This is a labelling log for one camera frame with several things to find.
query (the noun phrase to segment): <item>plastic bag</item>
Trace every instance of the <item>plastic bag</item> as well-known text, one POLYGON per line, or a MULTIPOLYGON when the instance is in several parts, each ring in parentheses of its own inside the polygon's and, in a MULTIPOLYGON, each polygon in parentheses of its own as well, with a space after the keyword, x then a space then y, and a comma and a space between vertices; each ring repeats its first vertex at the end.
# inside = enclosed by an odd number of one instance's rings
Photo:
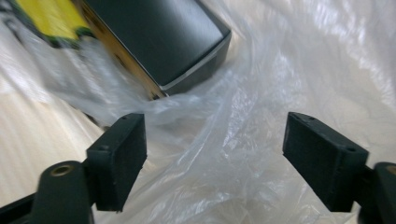
POLYGON ((368 149, 370 166, 396 161, 396 3, 205 3, 233 30, 225 64, 152 102, 96 41, 55 53, 19 30, 48 90, 105 125, 146 115, 148 160, 123 213, 96 222, 355 223, 358 206, 330 213, 283 158, 286 118, 322 120, 368 149))

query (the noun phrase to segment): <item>plastic wrinkle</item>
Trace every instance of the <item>plastic wrinkle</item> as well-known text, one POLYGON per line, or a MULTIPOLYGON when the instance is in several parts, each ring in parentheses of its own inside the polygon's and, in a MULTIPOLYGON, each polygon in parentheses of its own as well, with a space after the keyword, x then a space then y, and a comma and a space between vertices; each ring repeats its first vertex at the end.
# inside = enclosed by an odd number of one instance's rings
POLYGON ((48 94, 104 126, 146 115, 148 160, 123 213, 95 221, 356 223, 357 205, 330 213, 283 158, 284 129, 289 111, 305 113, 368 149, 369 166, 396 162, 396 2, 204 2, 233 30, 227 60, 156 101, 97 40, 53 49, 20 25, 48 94))

